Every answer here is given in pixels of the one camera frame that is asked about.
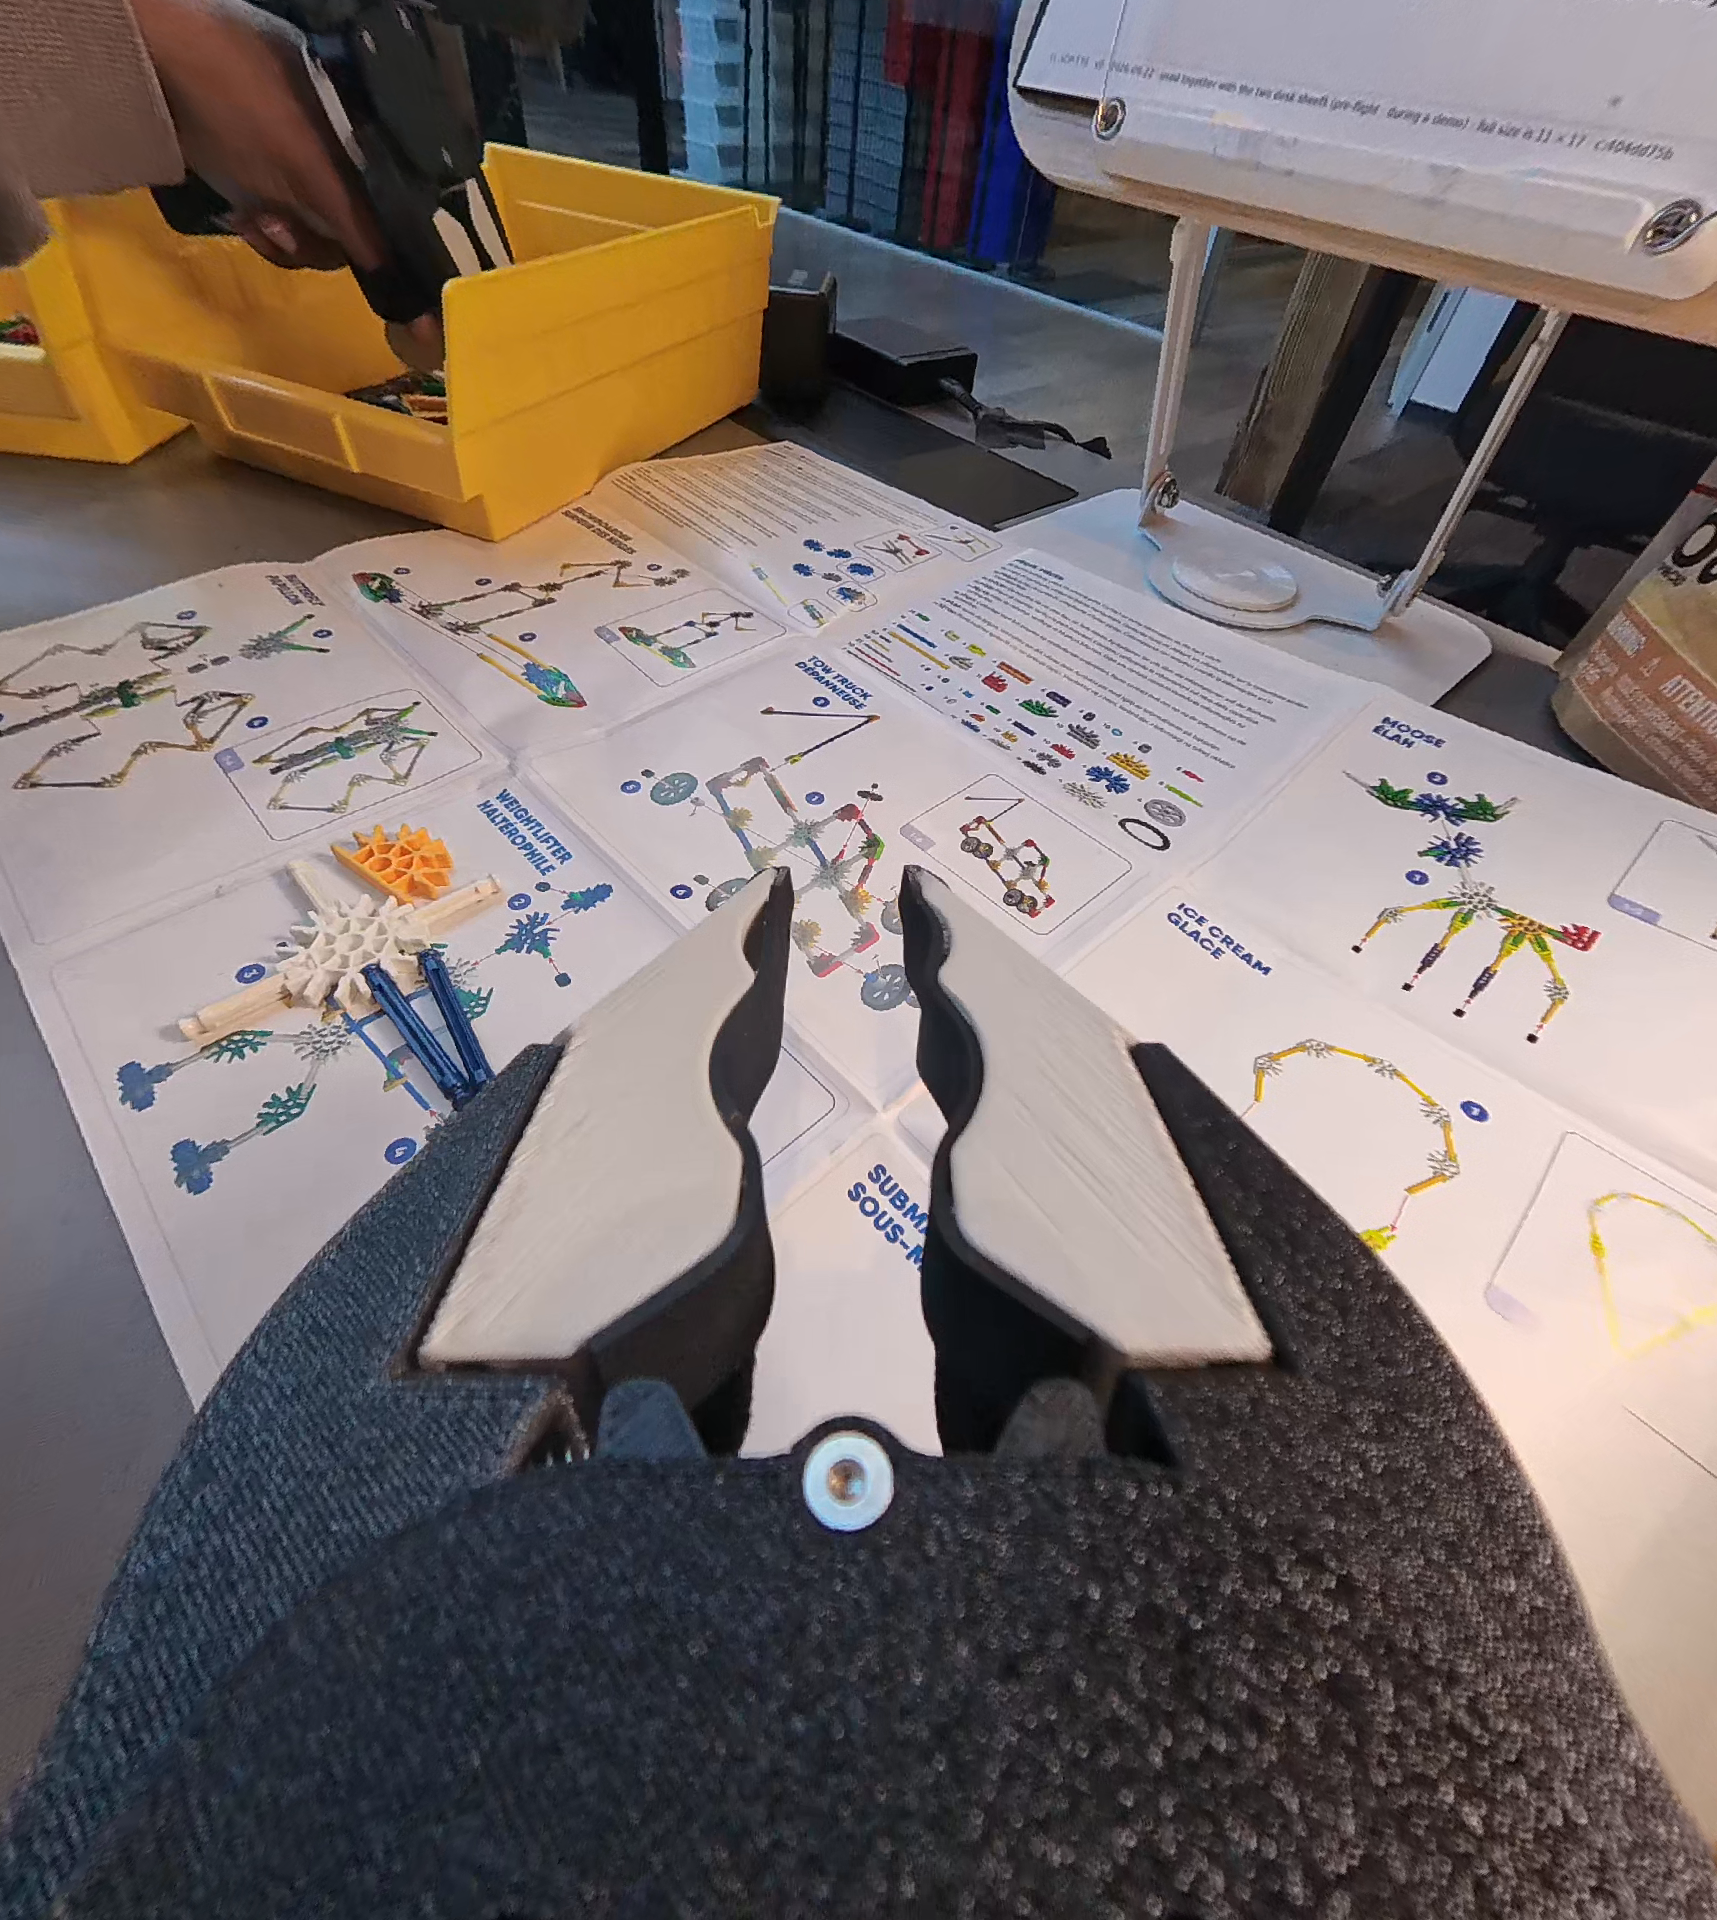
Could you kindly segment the orange fan-shaped connector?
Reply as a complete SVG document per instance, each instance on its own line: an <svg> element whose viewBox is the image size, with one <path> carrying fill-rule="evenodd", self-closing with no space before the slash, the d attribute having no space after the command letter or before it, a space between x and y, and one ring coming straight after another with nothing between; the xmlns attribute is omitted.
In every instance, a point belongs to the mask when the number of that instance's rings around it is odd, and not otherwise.
<svg viewBox="0 0 1717 1920"><path fill-rule="evenodd" d="M349 841L332 841L332 853L366 885L400 903L441 900L454 883L446 841L410 823L356 829Z"/></svg>

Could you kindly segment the black power adapter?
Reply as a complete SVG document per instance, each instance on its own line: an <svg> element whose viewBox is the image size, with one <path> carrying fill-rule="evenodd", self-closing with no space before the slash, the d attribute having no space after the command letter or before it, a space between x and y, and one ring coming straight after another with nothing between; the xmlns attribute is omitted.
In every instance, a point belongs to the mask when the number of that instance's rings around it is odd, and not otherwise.
<svg viewBox="0 0 1717 1920"><path fill-rule="evenodd" d="M977 351L905 318L842 316L829 338L841 382L903 409L973 394Z"/></svg>

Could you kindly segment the wooden beam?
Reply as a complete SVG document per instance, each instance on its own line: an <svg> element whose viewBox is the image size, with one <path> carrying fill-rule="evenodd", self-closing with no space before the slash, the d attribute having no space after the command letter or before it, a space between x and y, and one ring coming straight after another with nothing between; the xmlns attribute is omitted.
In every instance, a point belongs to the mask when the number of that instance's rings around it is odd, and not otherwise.
<svg viewBox="0 0 1717 1920"><path fill-rule="evenodd" d="M1232 437L1216 492L1297 536L1392 347L1419 278L1311 251L1270 362Z"/></svg>

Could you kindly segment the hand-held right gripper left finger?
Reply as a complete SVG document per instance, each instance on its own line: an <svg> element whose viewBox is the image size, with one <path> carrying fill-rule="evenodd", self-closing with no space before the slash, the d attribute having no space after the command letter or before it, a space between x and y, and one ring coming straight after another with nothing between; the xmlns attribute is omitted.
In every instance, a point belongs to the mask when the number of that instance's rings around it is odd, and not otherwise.
<svg viewBox="0 0 1717 1920"><path fill-rule="evenodd" d="M669 1386L711 1454L741 1449L775 1305L751 1134L779 1061L793 875L769 868L554 1043L441 1275L428 1374L565 1380L594 1424Z"/></svg>

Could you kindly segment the white printed instruction sheet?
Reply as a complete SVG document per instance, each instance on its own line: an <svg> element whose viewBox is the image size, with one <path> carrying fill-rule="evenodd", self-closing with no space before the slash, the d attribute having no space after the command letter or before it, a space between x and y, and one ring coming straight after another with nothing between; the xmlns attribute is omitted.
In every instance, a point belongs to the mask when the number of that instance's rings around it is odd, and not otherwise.
<svg viewBox="0 0 1717 1920"><path fill-rule="evenodd" d="M796 444L0 631L0 933L194 1399L451 1114L374 1008L179 1032L379 823L503 885L427 944L495 1064L790 871L754 1442L934 1440L909 863L1168 1046L1447 1335L1717 1834L1716 813Z"/></svg>

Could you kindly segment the black box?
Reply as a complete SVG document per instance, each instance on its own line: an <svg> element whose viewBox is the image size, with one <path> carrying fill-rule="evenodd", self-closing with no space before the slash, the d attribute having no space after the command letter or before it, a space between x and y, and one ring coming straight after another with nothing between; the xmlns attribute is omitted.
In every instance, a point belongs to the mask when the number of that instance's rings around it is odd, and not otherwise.
<svg viewBox="0 0 1717 1920"><path fill-rule="evenodd" d="M838 282L795 274L773 283L767 300L758 398L767 409L804 420L825 401L831 386L831 342L836 330Z"/></svg>

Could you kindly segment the person's left forearm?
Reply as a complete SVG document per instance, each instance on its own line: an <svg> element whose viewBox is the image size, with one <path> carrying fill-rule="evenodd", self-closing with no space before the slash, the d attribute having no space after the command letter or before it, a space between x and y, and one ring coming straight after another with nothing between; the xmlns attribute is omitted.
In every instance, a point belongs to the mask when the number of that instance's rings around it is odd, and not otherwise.
<svg viewBox="0 0 1717 1920"><path fill-rule="evenodd" d="M129 4L0 2L0 270L46 242L44 201L183 174Z"/></svg>

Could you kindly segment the grey drawer cabinet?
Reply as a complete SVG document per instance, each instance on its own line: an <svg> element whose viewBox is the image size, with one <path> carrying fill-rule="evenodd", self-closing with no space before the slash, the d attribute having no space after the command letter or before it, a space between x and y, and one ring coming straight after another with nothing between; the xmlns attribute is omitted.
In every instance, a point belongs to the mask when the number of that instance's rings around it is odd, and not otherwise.
<svg viewBox="0 0 1717 1920"><path fill-rule="evenodd" d="M661 16L678 174L894 236L910 108L886 75L888 4L678 2Z"/></svg>

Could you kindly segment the blue plastic rod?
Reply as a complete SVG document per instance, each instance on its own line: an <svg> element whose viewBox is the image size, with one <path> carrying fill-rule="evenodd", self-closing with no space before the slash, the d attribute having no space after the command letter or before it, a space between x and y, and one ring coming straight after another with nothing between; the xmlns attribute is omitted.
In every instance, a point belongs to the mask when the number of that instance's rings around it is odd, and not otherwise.
<svg viewBox="0 0 1717 1920"><path fill-rule="evenodd" d="M452 1109L468 1104L474 1096L468 1069L444 1050L443 1042L415 1009L408 992L398 985L386 966L370 961L358 975L369 995L398 1032L406 1052L413 1053L439 1086L444 1101Z"/></svg>
<svg viewBox="0 0 1717 1920"><path fill-rule="evenodd" d="M486 1052L479 1040L468 1001L454 981L441 945L424 945L417 960L420 978L439 1009L439 1020L449 1042L449 1056L454 1064L452 1086L463 1086L465 1097L471 1097L491 1084L492 1068L486 1061Z"/></svg>

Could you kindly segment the white snowflake connector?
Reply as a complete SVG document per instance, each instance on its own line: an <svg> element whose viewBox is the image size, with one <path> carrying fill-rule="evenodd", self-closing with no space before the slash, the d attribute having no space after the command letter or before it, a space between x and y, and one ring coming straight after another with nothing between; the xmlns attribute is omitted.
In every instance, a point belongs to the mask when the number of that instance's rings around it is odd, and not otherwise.
<svg viewBox="0 0 1717 1920"><path fill-rule="evenodd" d="M376 1003L365 973L379 967L400 992L423 985L418 956L430 941L417 903L395 900L351 907L315 907L283 941L276 978L286 1001L323 1008L329 1001L360 1016Z"/></svg>

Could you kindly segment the person's left hand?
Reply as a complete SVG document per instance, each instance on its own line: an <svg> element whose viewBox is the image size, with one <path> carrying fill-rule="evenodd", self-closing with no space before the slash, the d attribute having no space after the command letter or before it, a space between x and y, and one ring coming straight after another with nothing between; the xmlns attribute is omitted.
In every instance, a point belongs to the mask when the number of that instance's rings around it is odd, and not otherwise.
<svg viewBox="0 0 1717 1920"><path fill-rule="evenodd" d="M246 2L130 11L190 174L229 226L285 270L374 272L386 238L305 64L303 37Z"/></svg>

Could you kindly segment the red and blue panels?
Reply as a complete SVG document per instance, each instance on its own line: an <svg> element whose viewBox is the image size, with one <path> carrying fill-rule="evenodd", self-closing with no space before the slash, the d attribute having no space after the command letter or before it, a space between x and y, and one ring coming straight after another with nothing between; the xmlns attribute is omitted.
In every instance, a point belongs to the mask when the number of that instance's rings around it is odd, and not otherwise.
<svg viewBox="0 0 1717 1920"><path fill-rule="evenodd" d="M891 233L929 253L1035 276L1057 188L1014 137L1014 2L891 2L885 77L905 94Z"/></svg>

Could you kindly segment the large yellow plastic bin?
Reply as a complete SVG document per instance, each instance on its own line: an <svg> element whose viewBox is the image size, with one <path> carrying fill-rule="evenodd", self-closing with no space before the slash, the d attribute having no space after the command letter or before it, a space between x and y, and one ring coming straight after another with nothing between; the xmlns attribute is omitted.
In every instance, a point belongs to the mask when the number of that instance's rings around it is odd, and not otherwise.
<svg viewBox="0 0 1717 1920"><path fill-rule="evenodd" d="M758 387L773 196L486 146L512 264L443 292L446 421L351 398L396 369L346 272L174 231L143 191L50 212L112 366L222 458L503 540Z"/></svg>

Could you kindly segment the black office chair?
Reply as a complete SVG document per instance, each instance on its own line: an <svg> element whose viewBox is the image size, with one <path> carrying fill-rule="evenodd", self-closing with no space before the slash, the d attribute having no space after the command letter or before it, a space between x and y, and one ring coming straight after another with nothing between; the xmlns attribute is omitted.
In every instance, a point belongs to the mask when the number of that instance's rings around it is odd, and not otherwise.
<svg viewBox="0 0 1717 1920"><path fill-rule="evenodd" d="M1432 597L1564 647L1592 606L1561 588L1587 548L1637 557L1717 456L1717 347L1570 318L1473 507L1534 534L1519 561L1444 564Z"/></svg>

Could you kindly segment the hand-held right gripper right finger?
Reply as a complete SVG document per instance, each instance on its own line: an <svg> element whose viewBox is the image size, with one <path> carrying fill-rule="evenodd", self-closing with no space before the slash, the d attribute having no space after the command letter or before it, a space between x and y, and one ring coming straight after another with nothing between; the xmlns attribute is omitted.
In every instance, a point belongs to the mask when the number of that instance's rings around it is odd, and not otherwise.
<svg viewBox="0 0 1717 1920"><path fill-rule="evenodd" d="M1113 1438L1128 1380L1269 1365L1149 1079L1168 1059L936 871L907 865L896 905L938 1115L918 1299L943 1449L992 1452L1042 1386Z"/></svg>

